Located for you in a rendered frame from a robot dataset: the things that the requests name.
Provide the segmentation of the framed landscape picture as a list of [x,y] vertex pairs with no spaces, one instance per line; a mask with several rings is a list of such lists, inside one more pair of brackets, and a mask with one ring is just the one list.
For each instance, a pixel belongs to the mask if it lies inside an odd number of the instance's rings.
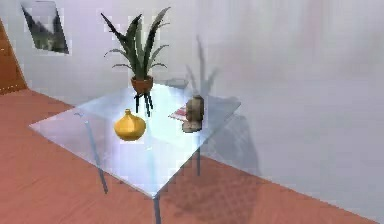
[[63,54],[69,53],[58,9],[54,1],[23,1],[21,9],[37,49]]

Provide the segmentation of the green house plant in brown pot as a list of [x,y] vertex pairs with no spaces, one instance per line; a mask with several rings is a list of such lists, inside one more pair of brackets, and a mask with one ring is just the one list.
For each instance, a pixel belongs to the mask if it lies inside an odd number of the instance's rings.
[[105,53],[120,53],[128,60],[128,64],[115,64],[113,67],[127,67],[133,72],[131,77],[131,85],[136,92],[135,111],[139,112],[140,99],[144,98],[147,116],[151,115],[153,109],[153,101],[151,90],[153,88],[154,79],[149,71],[155,66],[166,67],[164,63],[156,62],[156,57],[162,49],[168,47],[168,44],[161,45],[156,50],[153,49],[155,37],[158,29],[165,26],[163,19],[168,12],[169,7],[162,9],[155,17],[150,26],[145,43],[142,43],[142,15],[136,16],[128,26],[126,33],[119,32],[112,22],[104,15],[102,18],[110,28],[110,32],[115,35],[121,45],[121,49],[111,49]]

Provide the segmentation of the glass table with metal legs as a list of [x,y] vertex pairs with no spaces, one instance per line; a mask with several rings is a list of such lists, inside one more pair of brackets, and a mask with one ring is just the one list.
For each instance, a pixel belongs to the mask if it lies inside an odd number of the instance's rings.
[[[192,97],[189,91],[154,85],[151,112],[143,102],[137,104],[134,96],[133,88],[121,89],[33,123],[31,128],[152,199],[156,224],[161,224],[160,192],[192,156],[200,155],[200,147],[224,126],[240,102],[206,96],[202,130],[185,133],[182,122],[171,114]],[[136,141],[123,141],[113,130],[127,109],[147,124]]]

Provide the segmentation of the yellow round vase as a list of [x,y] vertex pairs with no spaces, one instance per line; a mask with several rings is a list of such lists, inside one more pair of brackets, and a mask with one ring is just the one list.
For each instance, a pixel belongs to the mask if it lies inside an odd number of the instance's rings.
[[130,109],[114,124],[116,135],[124,141],[136,141],[140,139],[146,130],[145,121],[131,113]]

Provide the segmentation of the brown wooden door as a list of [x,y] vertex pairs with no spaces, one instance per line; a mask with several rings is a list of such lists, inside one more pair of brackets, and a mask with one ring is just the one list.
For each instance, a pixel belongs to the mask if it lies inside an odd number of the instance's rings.
[[0,20],[0,95],[23,89],[27,89],[27,84]]

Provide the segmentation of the red and white book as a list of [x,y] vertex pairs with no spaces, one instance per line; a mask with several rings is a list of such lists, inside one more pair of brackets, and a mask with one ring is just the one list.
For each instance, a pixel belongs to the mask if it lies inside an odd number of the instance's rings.
[[169,117],[179,121],[186,121],[186,108],[180,107],[175,112],[170,114]]

